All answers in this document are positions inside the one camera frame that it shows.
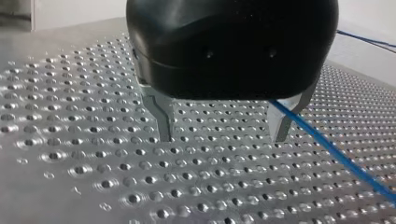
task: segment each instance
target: white wall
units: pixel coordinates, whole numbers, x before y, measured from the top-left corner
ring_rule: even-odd
[[[396,42],[395,0],[339,0],[338,2],[340,30],[386,42]]]
[[[33,30],[124,17],[126,0],[33,0]]]
[[[396,44],[396,0],[339,0],[339,6],[339,30]],[[385,49],[337,35],[328,60],[396,87],[396,54]]]

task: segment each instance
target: blue wire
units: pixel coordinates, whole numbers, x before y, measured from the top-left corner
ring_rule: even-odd
[[[299,116],[289,111],[285,106],[276,100],[271,100],[270,103],[274,105],[278,110],[294,120],[297,125],[302,127],[306,132],[311,134],[321,145],[323,145],[337,160],[344,164],[344,166],[356,175],[361,180],[369,184],[373,189],[396,205],[396,194],[389,190],[387,187],[378,183],[372,176],[363,171],[358,165],[356,165],[350,158],[346,157],[338,147],[333,145],[327,140],[320,132],[311,127],[307,122],[301,119]]]
[[[380,44],[380,45],[386,45],[386,46],[389,46],[389,47],[392,47],[392,48],[396,48],[396,45],[392,45],[390,43],[379,41],[379,40],[369,39],[369,38],[366,38],[366,37],[363,37],[363,36],[359,36],[359,35],[353,35],[353,34],[345,32],[345,31],[337,30],[337,33],[340,34],[340,35],[347,35],[347,36],[350,36],[350,37],[354,37],[354,38],[357,38],[357,39],[362,40],[362,41],[371,42],[371,43]]]

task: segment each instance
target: black plastic cover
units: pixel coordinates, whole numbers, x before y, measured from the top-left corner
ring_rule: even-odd
[[[175,98],[265,100],[319,76],[336,0],[128,0],[137,74]]]

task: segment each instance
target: aluminum plate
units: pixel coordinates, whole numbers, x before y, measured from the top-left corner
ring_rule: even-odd
[[[175,101],[159,142],[130,52],[122,36],[1,73],[1,223],[396,223],[299,127],[272,144],[266,102]],[[325,65],[301,115],[395,189],[395,103]]]

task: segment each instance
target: perforated metal table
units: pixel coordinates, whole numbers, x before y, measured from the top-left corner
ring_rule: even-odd
[[[159,142],[122,32],[0,39],[0,223],[396,223],[299,127],[272,144],[266,102],[176,101],[174,141]],[[66,43],[76,34],[89,41]],[[395,91],[326,64],[301,115],[395,189],[395,112]]]

